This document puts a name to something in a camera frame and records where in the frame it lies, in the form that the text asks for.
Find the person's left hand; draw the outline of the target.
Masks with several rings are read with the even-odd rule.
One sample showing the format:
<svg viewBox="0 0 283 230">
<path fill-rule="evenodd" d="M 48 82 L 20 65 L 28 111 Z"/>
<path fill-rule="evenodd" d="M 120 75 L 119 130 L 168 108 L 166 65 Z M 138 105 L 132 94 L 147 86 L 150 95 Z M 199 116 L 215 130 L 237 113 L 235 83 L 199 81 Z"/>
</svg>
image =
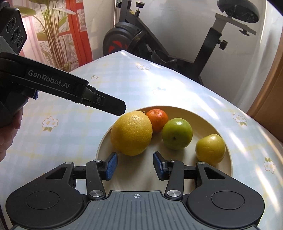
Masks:
<svg viewBox="0 0 283 230">
<path fill-rule="evenodd" d="M 6 156 L 7 149 L 12 145 L 13 140 L 21 127 L 23 109 L 20 109 L 13 117 L 12 123 L 1 128 L 0 136 L 0 161 Z"/>
</svg>

